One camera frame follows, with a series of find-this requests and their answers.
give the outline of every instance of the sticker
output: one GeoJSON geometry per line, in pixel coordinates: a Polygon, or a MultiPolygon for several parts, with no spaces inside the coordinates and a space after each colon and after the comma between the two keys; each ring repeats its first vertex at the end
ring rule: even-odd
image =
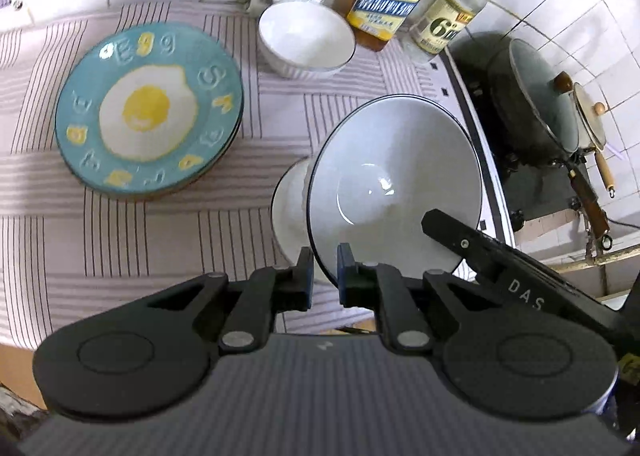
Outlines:
{"type": "Polygon", "coordinates": [[[0,8],[11,6],[11,0],[0,0],[0,8]]]}
{"type": "Polygon", "coordinates": [[[75,146],[82,146],[86,141],[86,126],[67,126],[66,137],[75,146]]]}

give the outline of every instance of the striped tablecloth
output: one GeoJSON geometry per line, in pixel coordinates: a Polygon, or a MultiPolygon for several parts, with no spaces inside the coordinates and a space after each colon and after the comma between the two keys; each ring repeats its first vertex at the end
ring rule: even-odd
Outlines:
{"type": "MultiPolygon", "coordinates": [[[[197,274],[224,271],[236,280],[285,263],[271,235],[278,180],[350,111],[386,94],[429,97],[469,129],[484,162],[481,223],[504,239],[510,232],[495,168],[484,161],[484,135],[452,68],[446,57],[413,65],[392,41],[378,54],[358,48],[330,80],[284,80],[258,54],[255,20],[229,5],[132,4],[0,35],[0,342],[33,349],[63,325],[197,274]],[[186,22],[225,46],[241,70],[244,119],[226,155],[190,187],[153,202],[119,202],[68,171],[54,111],[85,52],[154,21],[186,22]]],[[[464,266],[459,273],[470,277],[464,266]]],[[[277,327],[315,332],[368,316],[341,308],[332,286],[316,285],[312,310],[286,313],[277,327]]]]}

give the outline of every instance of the black cable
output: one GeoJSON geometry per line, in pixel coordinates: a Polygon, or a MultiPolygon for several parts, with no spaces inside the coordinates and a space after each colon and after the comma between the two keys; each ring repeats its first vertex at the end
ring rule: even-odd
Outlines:
{"type": "Polygon", "coordinates": [[[640,230],[640,225],[634,225],[632,223],[625,223],[622,221],[612,220],[611,218],[607,218],[611,223],[615,223],[617,225],[622,225],[623,227],[629,227],[630,229],[640,230]]]}

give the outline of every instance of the frying pan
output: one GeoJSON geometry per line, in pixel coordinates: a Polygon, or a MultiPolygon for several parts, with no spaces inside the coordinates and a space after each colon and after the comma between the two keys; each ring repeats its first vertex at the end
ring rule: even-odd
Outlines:
{"type": "Polygon", "coordinates": [[[569,93],[556,85],[558,81],[554,83],[557,76],[551,66],[527,42],[514,39],[492,59],[488,77],[507,140],[520,161],[532,166],[564,165],[593,235],[602,240],[609,232],[607,215],[577,168],[578,112],[569,93]]]}

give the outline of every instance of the teal plate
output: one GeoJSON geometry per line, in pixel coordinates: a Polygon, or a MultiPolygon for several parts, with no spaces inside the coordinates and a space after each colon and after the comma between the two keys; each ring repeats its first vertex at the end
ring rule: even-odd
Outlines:
{"type": "Polygon", "coordinates": [[[65,83],[56,139],[71,171],[109,195],[145,198],[200,176],[242,120],[236,63],[186,24],[135,26],[96,45],[65,83]]]}

